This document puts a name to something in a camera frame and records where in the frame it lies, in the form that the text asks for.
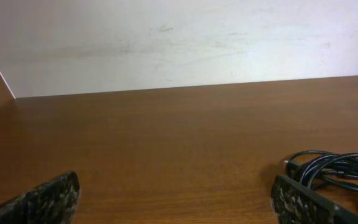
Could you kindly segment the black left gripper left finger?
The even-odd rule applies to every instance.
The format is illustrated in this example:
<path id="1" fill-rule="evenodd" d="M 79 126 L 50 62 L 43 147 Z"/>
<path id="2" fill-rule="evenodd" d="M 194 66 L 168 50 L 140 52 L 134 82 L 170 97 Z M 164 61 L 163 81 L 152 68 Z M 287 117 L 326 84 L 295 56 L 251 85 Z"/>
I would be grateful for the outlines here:
<path id="1" fill-rule="evenodd" d="M 0 223 L 71 223 L 80 197 L 70 170 L 0 204 Z"/>

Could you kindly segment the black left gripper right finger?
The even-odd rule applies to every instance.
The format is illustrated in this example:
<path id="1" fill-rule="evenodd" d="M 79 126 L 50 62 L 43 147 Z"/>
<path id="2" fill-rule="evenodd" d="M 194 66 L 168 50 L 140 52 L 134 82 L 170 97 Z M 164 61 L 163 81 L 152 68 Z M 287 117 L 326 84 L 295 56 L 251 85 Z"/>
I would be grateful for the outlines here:
<path id="1" fill-rule="evenodd" d="M 358 224 L 358 215 L 287 175 L 276 176 L 271 201 L 279 224 Z"/>

